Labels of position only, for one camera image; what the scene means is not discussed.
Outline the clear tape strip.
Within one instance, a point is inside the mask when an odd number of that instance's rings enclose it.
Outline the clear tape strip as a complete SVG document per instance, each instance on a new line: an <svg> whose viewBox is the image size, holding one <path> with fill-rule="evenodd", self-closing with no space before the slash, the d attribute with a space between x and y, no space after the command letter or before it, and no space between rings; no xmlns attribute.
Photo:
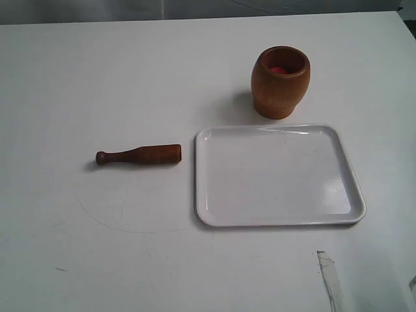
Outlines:
<svg viewBox="0 0 416 312"><path fill-rule="evenodd" d="M331 311L346 311L335 261L325 251L317 251L317 257Z"/></svg>

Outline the brown wooden pestle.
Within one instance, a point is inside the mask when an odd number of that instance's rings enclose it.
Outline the brown wooden pestle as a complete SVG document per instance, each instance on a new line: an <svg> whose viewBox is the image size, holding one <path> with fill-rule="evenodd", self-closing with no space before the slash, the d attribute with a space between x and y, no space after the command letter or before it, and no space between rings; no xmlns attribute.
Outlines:
<svg viewBox="0 0 416 312"><path fill-rule="evenodd" d="M99 166L112 163L129 163L138 165L177 164L182 160L180 144L158 146L141 146L128 151L96 153L96 163Z"/></svg>

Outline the white rectangular plastic tray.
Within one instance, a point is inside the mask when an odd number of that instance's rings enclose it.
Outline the white rectangular plastic tray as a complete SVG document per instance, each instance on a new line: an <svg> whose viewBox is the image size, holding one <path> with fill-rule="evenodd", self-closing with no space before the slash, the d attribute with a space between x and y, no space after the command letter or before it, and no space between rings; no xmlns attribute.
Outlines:
<svg viewBox="0 0 416 312"><path fill-rule="evenodd" d="M366 213L327 125L212 127L195 138L196 213L211 227L350 225Z"/></svg>

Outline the red object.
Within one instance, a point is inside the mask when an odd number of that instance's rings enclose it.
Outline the red object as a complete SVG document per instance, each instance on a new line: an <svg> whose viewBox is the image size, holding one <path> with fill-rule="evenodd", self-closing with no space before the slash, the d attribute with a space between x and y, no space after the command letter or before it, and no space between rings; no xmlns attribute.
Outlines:
<svg viewBox="0 0 416 312"><path fill-rule="evenodd" d="M279 74L287 74L287 70L285 68L282 68L280 66L276 66L270 69L270 71L274 72L274 73L279 73Z"/></svg>

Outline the brown wooden mortar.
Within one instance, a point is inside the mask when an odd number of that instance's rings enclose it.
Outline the brown wooden mortar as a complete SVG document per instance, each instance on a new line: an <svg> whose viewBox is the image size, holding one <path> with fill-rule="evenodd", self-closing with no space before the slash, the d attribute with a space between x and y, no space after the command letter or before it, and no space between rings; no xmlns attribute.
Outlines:
<svg viewBox="0 0 416 312"><path fill-rule="evenodd" d="M280 66L287 74L270 71ZM291 115L305 96L311 77L308 57L289 46L264 50L257 58L251 76L255 110L265 118L281 120Z"/></svg>

